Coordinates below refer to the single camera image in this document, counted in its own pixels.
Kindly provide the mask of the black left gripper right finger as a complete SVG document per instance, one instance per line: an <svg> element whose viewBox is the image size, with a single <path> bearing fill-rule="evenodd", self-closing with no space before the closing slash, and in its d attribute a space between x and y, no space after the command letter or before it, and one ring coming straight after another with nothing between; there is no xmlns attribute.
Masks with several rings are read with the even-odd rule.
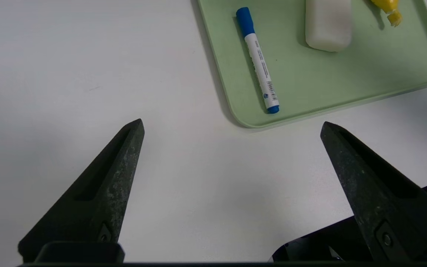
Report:
<svg viewBox="0 0 427 267"><path fill-rule="evenodd" d="M373 259L427 262L427 192L345 128L320 137Z"/></svg>

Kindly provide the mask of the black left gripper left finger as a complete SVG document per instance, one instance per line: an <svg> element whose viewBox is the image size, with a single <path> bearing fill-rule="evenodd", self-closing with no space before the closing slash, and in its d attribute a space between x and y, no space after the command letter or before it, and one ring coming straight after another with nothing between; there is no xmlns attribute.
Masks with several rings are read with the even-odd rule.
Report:
<svg viewBox="0 0 427 267"><path fill-rule="evenodd" d="M124 125L20 240L24 262L122 262L118 243L145 135Z"/></svg>

